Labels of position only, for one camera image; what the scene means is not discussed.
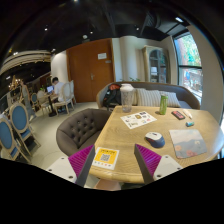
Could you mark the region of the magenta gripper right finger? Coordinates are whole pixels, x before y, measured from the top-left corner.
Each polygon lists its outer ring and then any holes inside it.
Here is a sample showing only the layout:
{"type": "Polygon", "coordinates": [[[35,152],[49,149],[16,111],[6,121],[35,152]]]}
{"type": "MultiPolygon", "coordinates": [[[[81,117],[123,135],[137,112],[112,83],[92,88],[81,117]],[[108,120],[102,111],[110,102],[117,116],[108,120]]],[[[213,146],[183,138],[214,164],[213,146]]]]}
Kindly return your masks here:
{"type": "Polygon", "coordinates": [[[135,145],[134,155],[142,173],[144,184],[147,185],[153,182],[153,175],[159,165],[161,156],[139,144],[135,145]]]}

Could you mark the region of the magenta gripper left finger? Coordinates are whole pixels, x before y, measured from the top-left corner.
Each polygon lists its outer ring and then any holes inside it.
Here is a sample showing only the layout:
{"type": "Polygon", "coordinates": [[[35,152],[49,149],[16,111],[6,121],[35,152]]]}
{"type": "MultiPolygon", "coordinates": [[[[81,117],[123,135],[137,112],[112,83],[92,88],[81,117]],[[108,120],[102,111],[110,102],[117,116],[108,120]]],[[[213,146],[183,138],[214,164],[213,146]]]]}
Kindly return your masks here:
{"type": "Polygon", "coordinates": [[[75,183],[78,186],[83,187],[86,183],[86,179],[95,157],[95,146],[90,145],[75,154],[71,155],[68,160],[76,174],[75,183]]]}

